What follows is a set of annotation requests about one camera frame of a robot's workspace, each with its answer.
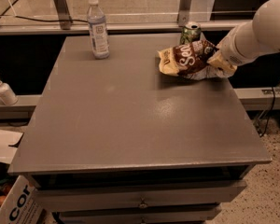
green can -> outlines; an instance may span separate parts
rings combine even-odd
[[[181,32],[180,45],[188,44],[193,41],[200,40],[200,34],[202,32],[201,25],[198,22],[188,22]]]

metal post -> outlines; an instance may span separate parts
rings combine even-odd
[[[54,4],[60,20],[60,27],[64,30],[69,30],[73,21],[69,14],[66,0],[54,0]]]
[[[177,22],[179,26],[184,26],[189,21],[190,3],[192,0],[180,0]]]

plastic bottle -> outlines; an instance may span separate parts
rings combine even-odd
[[[18,101],[18,96],[6,83],[0,80],[0,98],[5,105],[14,105]]]
[[[87,21],[90,28],[91,46],[96,59],[107,58],[110,54],[105,14],[99,7],[98,0],[88,0],[90,7]]]

soap dispenser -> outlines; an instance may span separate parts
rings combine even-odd
[[[5,105],[14,105],[18,101],[17,95],[6,83],[0,80],[0,98]]]

table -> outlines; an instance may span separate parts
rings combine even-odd
[[[271,161],[227,79],[159,72],[178,40],[111,35],[95,60],[87,36],[66,38],[8,170],[65,223],[212,219]]]

